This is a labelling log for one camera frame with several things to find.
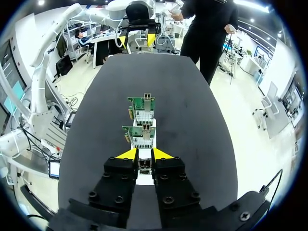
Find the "person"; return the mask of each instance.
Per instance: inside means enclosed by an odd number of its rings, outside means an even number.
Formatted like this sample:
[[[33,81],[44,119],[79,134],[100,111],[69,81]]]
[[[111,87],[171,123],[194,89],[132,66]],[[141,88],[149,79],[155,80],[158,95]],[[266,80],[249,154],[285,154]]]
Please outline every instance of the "person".
[[[82,46],[85,46],[86,44],[89,45],[89,49],[91,49],[94,44],[93,43],[87,43],[87,41],[90,39],[90,37],[84,37],[83,34],[80,31],[76,31],[75,38],[77,38]]]
[[[216,0],[186,0],[181,13],[172,14],[175,21],[193,17],[181,48],[181,55],[194,63],[200,59],[200,72],[211,84],[227,34],[238,29],[238,8],[232,0],[222,4]]]

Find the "green circuit board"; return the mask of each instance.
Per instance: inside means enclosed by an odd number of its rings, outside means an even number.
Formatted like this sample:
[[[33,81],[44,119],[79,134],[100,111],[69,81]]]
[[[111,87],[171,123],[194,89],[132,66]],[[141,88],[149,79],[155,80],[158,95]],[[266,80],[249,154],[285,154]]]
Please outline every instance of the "green circuit board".
[[[144,125],[145,128],[142,126],[133,127],[133,126],[122,126],[122,128],[126,131],[126,135],[129,135],[130,137],[143,137],[143,131],[145,129],[150,130],[150,138],[153,138],[155,135],[155,128],[150,127],[149,125]]]
[[[155,98],[151,97],[151,94],[144,94],[145,97],[128,97],[128,101],[132,103],[132,107],[135,111],[143,111],[146,109],[146,101],[149,100],[150,110],[154,111]]]

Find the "seated person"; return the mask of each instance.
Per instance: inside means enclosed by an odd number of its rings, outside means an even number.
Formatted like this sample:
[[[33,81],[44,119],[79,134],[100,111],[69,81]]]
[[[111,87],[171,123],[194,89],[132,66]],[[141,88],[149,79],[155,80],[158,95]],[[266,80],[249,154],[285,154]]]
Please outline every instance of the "seated person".
[[[92,47],[94,46],[93,43],[87,43],[87,41],[91,38],[91,37],[84,37],[83,34],[80,31],[76,31],[75,33],[75,38],[77,38],[80,42],[80,44],[82,46],[86,46],[89,45],[89,49],[92,49]]]

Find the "monitor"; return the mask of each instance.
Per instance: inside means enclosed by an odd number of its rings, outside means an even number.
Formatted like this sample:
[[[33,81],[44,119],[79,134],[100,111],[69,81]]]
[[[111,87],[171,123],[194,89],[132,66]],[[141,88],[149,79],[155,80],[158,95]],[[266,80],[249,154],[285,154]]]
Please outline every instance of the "monitor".
[[[49,160],[48,162],[49,177],[58,180],[59,171],[60,171],[60,160]]]

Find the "screen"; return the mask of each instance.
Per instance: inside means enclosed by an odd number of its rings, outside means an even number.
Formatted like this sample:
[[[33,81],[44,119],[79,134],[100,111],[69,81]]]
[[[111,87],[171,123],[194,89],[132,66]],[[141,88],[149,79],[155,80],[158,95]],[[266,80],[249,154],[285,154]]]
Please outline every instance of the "screen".
[[[60,162],[49,162],[49,176],[59,178]]]

